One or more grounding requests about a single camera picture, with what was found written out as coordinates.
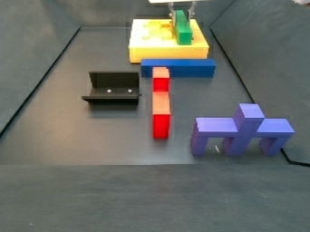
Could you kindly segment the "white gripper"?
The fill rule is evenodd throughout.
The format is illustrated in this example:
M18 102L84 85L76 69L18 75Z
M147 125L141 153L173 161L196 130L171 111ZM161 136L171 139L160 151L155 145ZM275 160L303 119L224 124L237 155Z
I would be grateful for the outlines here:
M169 17L172 19L172 22L175 21L175 3L181 3L181 2L191 2L191 7L187 10L187 18L191 19L191 17L195 14L195 8L197 5L197 2L207 2L211 0L148 0L149 3L152 4L163 4L168 3L168 10L169 10Z

